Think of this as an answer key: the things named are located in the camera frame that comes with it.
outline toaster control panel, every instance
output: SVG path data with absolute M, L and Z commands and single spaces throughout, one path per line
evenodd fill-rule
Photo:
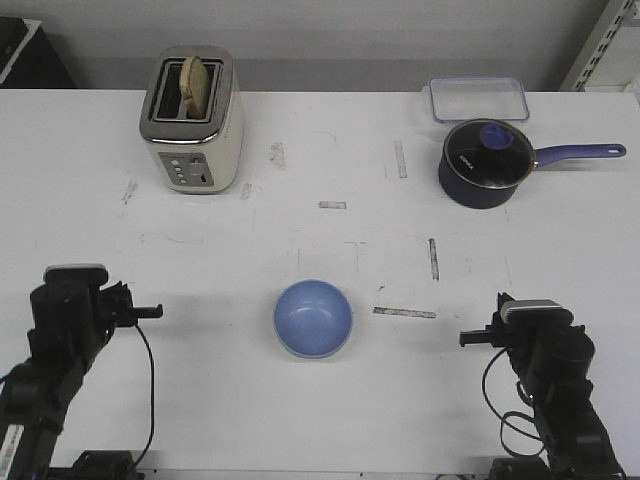
M 160 152 L 171 183 L 180 187 L 212 187 L 213 175 L 202 153 Z

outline bread slice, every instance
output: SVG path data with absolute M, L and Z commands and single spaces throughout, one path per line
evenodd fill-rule
M 180 94 L 191 118 L 202 119 L 207 114 L 211 79 L 200 57 L 185 59 L 180 71 Z

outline scuff mark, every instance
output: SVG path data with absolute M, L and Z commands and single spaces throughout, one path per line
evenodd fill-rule
M 200 240 L 178 240 L 176 238 L 171 238 L 168 235 L 165 235 L 164 238 L 166 238 L 167 240 L 169 240 L 171 242 L 174 242 L 174 243 L 182 243 L 182 244 L 185 244 L 185 243 L 199 243 L 200 245 L 204 244 L 204 239 L 200 239 Z
M 129 203 L 129 200 L 131 199 L 131 197 L 133 197 L 133 193 L 136 191 L 136 188 L 138 188 L 138 183 L 134 182 L 133 180 L 129 180 L 127 189 L 122 196 L 122 203 L 124 203 L 125 205 Z
M 407 310 L 404 308 L 374 307 L 373 313 L 381 315 L 398 315 L 402 317 L 436 318 L 435 312 L 425 312 L 423 310 Z
M 431 277 L 436 282 L 440 281 L 440 269 L 438 267 L 438 254 L 436 252 L 435 238 L 429 239 L 429 258 L 431 259 Z
M 328 130 L 316 130 L 314 133 L 322 133 L 324 135 L 329 135 L 331 138 L 333 138 L 333 144 L 334 145 L 338 144 L 338 139 L 336 138 L 333 132 L 329 132 Z
M 346 210 L 347 202 L 335 202 L 332 200 L 321 200 L 318 202 L 320 208 L 333 208 L 335 210 Z
M 367 242 L 344 242 L 344 243 L 348 243 L 349 245 L 353 245 L 353 248 L 356 251 L 356 273 L 360 272 L 360 245 L 366 245 Z
M 247 200 L 251 196 L 251 184 L 245 183 L 242 186 L 242 192 L 240 192 L 240 200 Z
M 404 148 L 402 147 L 402 140 L 394 140 L 393 149 L 396 152 L 396 162 L 398 163 L 398 176 L 400 178 L 407 178 L 407 163 L 404 159 Z
M 287 166 L 287 162 L 284 156 L 284 146 L 282 142 L 276 142 L 271 145 L 271 153 L 269 160 L 274 164 L 278 170 L 284 170 Z
M 507 281 L 509 282 L 509 290 L 513 292 L 513 281 L 511 280 L 511 269 L 509 268 L 509 262 L 507 257 L 504 257 L 504 266 L 507 269 Z
M 165 236 L 165 238 L 166 238 L 167 240 L 170 240 L 170 241 L 174 242 L 174 243 L 187 243 L 187 242 L 185 242 L 184 240 L 176 240 L 175 238 L 171 238 L 171 237 L 169 237 L 169 236 Z

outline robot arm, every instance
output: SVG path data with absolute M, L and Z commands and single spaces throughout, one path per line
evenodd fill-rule
M 0 395 L 0 479 L 45 479 L 69 403 L 117 327 L 162 316 L 134 308 L 126 285 L 100 290 L 101 265 L 50 267 L 31 293 L 31 357 L 7 375 Z
M 573 314 L 555 302 L 515 301 L 503 293 L 498 295 L 491 325 L 461 332 L 460 344 L 491 343 L 507 349 L 533 408 L 534 425 L 553 478 L 618 478 L 624 475 L 622 468 L 589 400 L 593 384 L 586 375 L 595 347 L 584 327 L 571 326 L 572 321 Z M 528 462 L 531 468 L 540 468 L 539 463 Z M 518 468 L 526 470 L 523 465 Z M 502 466 L 494 462 L 493 473 L 502 472 L 495 478 L 526 477 L 508 475 L 514 469 Z

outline lid knob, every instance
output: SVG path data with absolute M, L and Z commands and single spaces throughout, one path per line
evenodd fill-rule
M 480 129 L 480 141 L 491 150 L 506 150 L 513 140 L 513 133 L 497 123 L 489 123 Z

